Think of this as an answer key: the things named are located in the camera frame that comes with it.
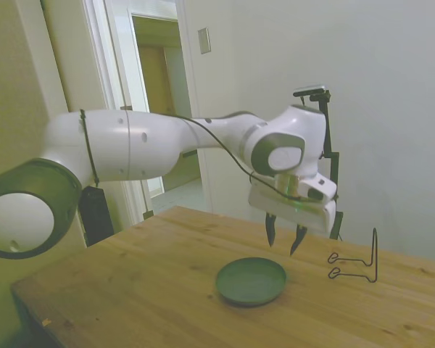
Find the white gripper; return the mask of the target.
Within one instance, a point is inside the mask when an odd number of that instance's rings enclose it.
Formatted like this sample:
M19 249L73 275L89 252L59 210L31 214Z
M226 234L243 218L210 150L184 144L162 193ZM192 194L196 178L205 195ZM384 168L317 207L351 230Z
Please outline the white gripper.
M282 197L267 186L256 182L250 188L248 202L253 208L267 213L265 216L265 230L270 247L276 237L276 217L297 224L296 238L291 245L290 255L293 255L303 242L307 229L319 234L329 234L334 226L336 214L334 200L327 203L292 201Z

